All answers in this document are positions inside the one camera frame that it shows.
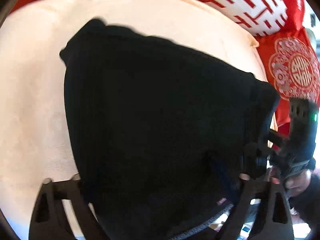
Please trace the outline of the operator right hand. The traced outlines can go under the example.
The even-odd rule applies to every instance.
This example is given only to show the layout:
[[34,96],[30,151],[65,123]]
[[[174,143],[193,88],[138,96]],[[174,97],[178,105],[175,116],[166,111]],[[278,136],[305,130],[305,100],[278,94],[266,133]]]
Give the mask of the operator right hand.
[[[277,168],[272,167],[267,171],[267,181],[271,181],[274,184],[280,184],[280,180],[276,178]],[[290,177],[285,180],[285,189],[287,197],[296,197],[303,193],[310,185],[312,172],[310,170],[303,170],[300,174]]]

